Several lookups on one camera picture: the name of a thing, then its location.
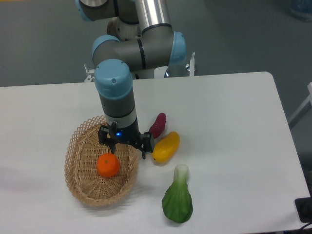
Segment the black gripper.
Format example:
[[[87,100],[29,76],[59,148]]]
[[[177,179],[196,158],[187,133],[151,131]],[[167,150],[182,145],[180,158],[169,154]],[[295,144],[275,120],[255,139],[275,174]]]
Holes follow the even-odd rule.
[[[101,125],[98,131],[98,140],[101,145],[108,146],[112,154],[116,151],[116,144],[127,144],[142,149],[142,158],[155,149],[155,141],[151,132],[141,134],[138,129],[138,121],[124,128],[118,128],[116,122],[111,125]]]

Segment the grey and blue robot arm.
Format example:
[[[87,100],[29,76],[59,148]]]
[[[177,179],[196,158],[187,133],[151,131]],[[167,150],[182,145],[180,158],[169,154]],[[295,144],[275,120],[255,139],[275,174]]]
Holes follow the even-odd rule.
[[[121,40],[110,34],[92,45],[95,86],[106,118],[98,140],[114,152],[118,143],[131,145],[143,155],[155,148],[151,133],[140,133],[133,92],[133,73],[182,64],[187,56],[185,37],[172,29],[164,0],[78,0],[84,20],[119,18],[139,32]]]

